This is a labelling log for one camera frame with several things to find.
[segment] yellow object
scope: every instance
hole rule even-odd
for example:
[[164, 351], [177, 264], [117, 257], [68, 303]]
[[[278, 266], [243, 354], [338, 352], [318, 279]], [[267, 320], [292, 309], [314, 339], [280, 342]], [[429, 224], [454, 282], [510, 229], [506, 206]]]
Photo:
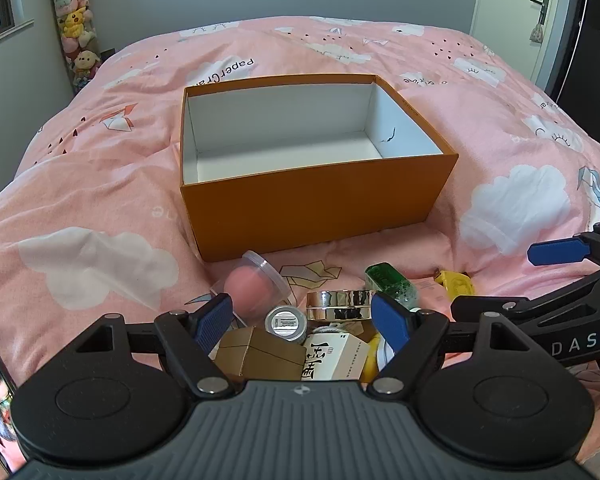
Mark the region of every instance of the yellow object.
[[75, 12], [69, 13], [64, 20], [64, 35], [68, 38], [79, 38], [84, 32], [84, 11], [85, 7], [81, 7]]
[[376, 354], [378, 353], [378, 343], [381, 337], [380, 333], [377, 332], [371, 338], [371, 341], [369, 341], [369, 352], [366, 355], [365, 366], [362, 368], [362, 373], [360, 374], [361, 383], [370, 383], [378, 374], [378, 359]]
[[434, 279], [436, 283], [446, 288], [446, 293], [451, 301], [458, 296], [475, 296], [474, 284], [465, 274], [452, 270], [440, 270]]

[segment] orange box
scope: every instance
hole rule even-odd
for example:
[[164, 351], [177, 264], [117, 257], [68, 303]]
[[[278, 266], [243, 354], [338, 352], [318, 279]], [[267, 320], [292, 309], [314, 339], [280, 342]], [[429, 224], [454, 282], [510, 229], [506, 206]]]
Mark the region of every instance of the orange box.
[[371, 74], [185, 89], [180, 190], [203, 260], [422, 222], [458, 154]]

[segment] pink duvet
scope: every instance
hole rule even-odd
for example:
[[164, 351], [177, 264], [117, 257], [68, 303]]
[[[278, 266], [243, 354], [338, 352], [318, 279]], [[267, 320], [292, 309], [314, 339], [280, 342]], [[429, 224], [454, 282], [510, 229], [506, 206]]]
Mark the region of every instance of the pink duvet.
[[[594, 270], [535, 268], [525, 251], [600, 221], [600, 145], [488, 47], [452, 30], [331, 18], [199, 27], [104, 63], [0, 193], [0, 354], [17, 383], [102, 314], [152, 320], [231, 265], [204, 264], [192, 243], [178, 187], [183, 88], [313, 72], [381, 75], [459, 160], [424, 224], [268, 254], [299, 303], [308, 290], [362, 286], [382, 261], [408, 278], [456, 270], [479, 294], [528, 297]], [[289, 190], [281, 221], [337, 193]], [[448, 312], [439, 291], [424, 296]]]

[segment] door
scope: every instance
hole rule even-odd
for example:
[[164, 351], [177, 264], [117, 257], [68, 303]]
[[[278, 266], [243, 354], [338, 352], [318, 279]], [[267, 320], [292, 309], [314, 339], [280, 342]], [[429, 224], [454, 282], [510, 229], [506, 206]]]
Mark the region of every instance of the door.
[[[554, 0], [549, 0], [544, 42], [551, 32]], [[536, 63], [544, 56], [542, 44], [529, 39], [542, 6], [530, 0], [477, 0], [472, 36], [483, 42], [526, 78], [533, 80]]]

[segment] toy storage column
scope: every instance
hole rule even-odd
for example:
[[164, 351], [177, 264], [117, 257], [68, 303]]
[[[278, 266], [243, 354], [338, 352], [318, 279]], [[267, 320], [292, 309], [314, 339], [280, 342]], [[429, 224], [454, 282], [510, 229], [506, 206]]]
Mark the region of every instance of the toy storage column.
[[58, 35], [74, 94], [82, 90], [102, 64], [89, 0], [54, 0]]

